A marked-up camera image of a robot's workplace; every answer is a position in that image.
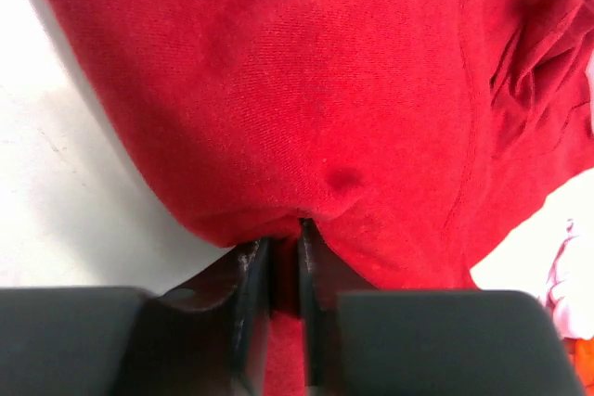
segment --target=pink cloth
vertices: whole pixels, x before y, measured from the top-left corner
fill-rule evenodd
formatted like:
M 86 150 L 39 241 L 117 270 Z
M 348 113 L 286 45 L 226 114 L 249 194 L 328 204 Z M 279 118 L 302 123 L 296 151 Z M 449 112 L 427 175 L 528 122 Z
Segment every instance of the pink cloth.
M 562 338 L 594 338 L 594 238 L 573 221 L 550 269 L 542 302 Z

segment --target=orange object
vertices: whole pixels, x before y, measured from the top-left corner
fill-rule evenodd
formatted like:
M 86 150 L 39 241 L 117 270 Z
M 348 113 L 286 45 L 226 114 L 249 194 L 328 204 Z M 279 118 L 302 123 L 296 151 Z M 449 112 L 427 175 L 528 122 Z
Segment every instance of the orange object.
M 566 339 L 565 346 L 587 395 L 594 396 L 594 339 Z

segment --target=white surface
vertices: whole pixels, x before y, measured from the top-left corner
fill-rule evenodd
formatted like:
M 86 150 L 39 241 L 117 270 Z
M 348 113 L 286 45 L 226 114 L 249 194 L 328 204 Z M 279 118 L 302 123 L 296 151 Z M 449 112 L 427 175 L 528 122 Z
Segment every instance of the white surface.
M 218 258 L 149 191 L 30 1 L 0 11 L 0 287 L 162 292 Z

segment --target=crumpled red fabric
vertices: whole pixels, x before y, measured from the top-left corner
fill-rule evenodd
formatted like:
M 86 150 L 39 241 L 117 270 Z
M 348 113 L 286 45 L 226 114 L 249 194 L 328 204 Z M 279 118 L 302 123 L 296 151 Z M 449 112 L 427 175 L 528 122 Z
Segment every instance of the crumpled red fabric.
M 148 184 L 220 246 L 307 217 L 377 287 L 472 287 L 594 166 L 592 0 L 48 1 Z M 268 394 L 303 394 L 274 323 Z

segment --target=orange fabric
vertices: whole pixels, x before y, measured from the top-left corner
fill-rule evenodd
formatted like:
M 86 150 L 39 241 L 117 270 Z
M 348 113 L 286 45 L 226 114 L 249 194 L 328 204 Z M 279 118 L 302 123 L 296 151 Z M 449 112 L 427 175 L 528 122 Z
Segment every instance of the orange fabric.
M 594 339 L 567 339 L 565 345 L 587 395 L 594 396 Z

